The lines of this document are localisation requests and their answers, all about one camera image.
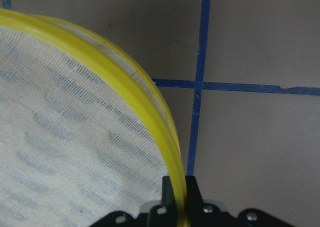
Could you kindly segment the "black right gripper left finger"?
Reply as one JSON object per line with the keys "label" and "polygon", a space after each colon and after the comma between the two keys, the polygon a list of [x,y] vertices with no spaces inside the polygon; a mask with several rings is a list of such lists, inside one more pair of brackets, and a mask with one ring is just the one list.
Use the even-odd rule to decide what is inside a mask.
{"label": "black right gripper left finger", "polygon": [[92,224],[93,227],[176,227],[178,214],[169,176],[162,178],[161,200],[141,206],[142,212],[134,218],[125,211],[113,211]]}

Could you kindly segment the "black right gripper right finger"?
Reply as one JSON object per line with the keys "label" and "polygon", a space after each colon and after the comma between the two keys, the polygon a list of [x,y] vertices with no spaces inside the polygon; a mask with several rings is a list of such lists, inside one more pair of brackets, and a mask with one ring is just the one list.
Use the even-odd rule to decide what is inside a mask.
{"label": "black right gripper right finger", "polygon": [[292,227],[293,225],[256,208],[232,216],[218,205],[205,202],[194,176],[185,177],[186,213],[191,227]]}

